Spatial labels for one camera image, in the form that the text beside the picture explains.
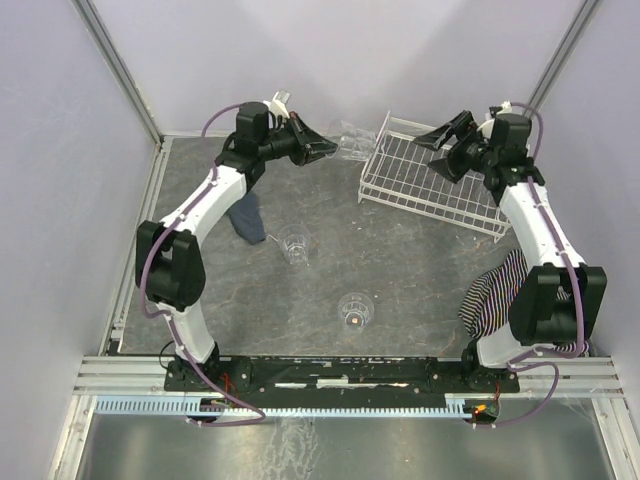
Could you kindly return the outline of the clear cup back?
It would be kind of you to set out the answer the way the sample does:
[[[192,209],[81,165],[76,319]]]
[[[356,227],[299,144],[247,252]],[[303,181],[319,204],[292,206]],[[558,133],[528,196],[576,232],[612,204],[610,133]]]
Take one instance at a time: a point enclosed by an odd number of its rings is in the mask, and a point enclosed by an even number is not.
[[[495,197],[499,186],[497,177],[485,177],[480,181],[478,200],[481,207],[494,210],[499,208],[499,202]]]

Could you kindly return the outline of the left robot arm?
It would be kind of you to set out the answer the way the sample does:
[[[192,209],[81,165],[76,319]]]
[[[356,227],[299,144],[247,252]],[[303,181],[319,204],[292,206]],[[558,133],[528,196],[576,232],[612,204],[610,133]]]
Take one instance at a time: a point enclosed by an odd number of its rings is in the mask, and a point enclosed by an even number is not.
[[[163,317],[186,361],[207,363],[216,342],[200,298],[206,284],[201,245],[223,215],[259,181],[269,161],[287,157],[305,166],[332,155],[337,144],[287,107],[289,94],[231,106],[235,129],[202,183],[161,220],[143,221],[135,240],[135,283],[143,314]]]

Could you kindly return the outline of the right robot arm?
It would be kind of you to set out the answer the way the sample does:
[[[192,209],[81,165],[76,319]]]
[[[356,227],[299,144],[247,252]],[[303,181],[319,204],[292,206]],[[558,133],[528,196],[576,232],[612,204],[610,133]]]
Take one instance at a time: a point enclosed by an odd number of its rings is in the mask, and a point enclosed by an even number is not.
[[[443,153],[429,168],[451,183],[470,171],[510,223],[523,253],[526,275],[506,307],[506,323],[481,336],[472,350],[487,368],[509,368],[531,358],[582,355],[593,332],[607,286],[603,268],[590,266],[573,248],[552,210],[546,183],[529,146],[539,115],[528,117],[506,102],[483,123],[464,110],[444,125],[413,139]]]

